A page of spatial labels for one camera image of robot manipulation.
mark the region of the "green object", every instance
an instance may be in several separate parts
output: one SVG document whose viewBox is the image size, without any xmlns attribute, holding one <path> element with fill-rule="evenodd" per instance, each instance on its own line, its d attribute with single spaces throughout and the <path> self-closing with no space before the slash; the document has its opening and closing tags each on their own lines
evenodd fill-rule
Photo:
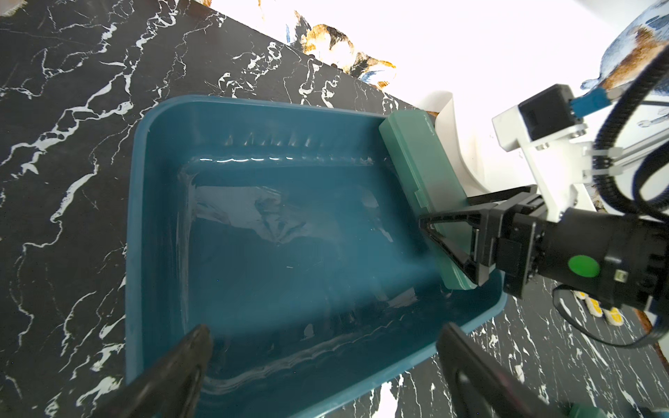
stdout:
<svg viewBox="0 0 669 418">
<path fill-rule="evenodd" d="M 574 255 L 567 262 L 569 269 L 582 277 L 597 277 L 599 275 L 599 263 L 587 255 Z"/>
<path fill-rule="evenodd" d="M 426 112 L 393 112 L 380 125 L 379 131 L 416 216 L 467 206 L 467 196 Z M 463 250 L 470 251 L 472 228 L 466 223 L 443 223 L 436 229 Z M 469 290 L 476 287 L 446 253 L 426 240 L 447 288 Z"/>
<path fill-rule="evenodd" d="M 575 403 L 571 407 L 569 418 L 606 418 L 606 414 L 601 409 L 592 405 Z"/>
</svg>

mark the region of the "metal screw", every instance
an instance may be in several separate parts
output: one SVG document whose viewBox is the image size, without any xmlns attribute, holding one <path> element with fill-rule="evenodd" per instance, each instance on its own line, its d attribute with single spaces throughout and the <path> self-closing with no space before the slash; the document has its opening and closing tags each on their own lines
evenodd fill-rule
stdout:
<svg viewBox="0 0 669 418">
<path fill-rule="evenodd" d="M 585 135 L 585 131 L 581 129 L 581 130 L 577 130 L 576 132 L 574 132 L 572 134 L 569 134 L 569 138 L 574 139 L 574 138 L 578 138 L 579 136 L 583 136 L 583 135 Z"/>
</svg>

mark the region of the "blue plastic tray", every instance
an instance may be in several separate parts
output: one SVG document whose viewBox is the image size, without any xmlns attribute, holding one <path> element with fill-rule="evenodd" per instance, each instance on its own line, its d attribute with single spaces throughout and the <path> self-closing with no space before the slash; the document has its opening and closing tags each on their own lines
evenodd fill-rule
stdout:
<svg viewBox="0 0 669 418">
<path fill-rule="evenodd" d="M 126 373 L 196 324 L 214 351 L 198 417 L 314 417 L 470 332 L 506 295 L 444 288 L 379 134 L 384 116 L 182 96 L 132 154 Z"/>
</svg>

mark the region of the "robotic arm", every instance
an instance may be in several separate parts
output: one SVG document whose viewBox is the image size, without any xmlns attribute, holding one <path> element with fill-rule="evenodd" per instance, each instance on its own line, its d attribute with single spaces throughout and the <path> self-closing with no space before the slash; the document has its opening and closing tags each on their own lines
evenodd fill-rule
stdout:
<svg viewBox="0 0 669 418">
<path fill-rule="evenodd" d="M 622 171 L 613 165 L 622 149 L 613 145 L 632 112 L 668 70 L 665 49 L 635 82 L 616 91 L 595 88 L 574 98 L 568 86 L 556 84 L 496 116 L 493 125 L 500 146 L 506 151 L 522 149 L 537 185 L 471 197 L 471 206 L 425 215 L 419 226 L 477 285 L 497 268 L 506 274 L 504 291 L 522 298 L 532 277 L 551 278 L 562 283 L 553 291 L 556 309 L 588 337 L 610 344 L 572 319 L 557 292 L 580 290 L 603 308 L 625 304 L 655 313 L 658 322 L 651 333 L 629 344 L 610 345 L 635 348 L 656 342 L 669 330 L 669 217 L 661 212 L 669 206 L 669 187 L 650 201 L 641 198 L 640 189 L 669 162 L 669 142 L 640 165 L 633 201 L 613 180 Z M 597 140 L 574 143 L 587 129 L 582 117 L 617 99 Z M 574 208 L 579 184 L 593 181 L 623 216 Z M 472 227 L 470 253 L 434 229 L 445 222 Z"/>
</svg>

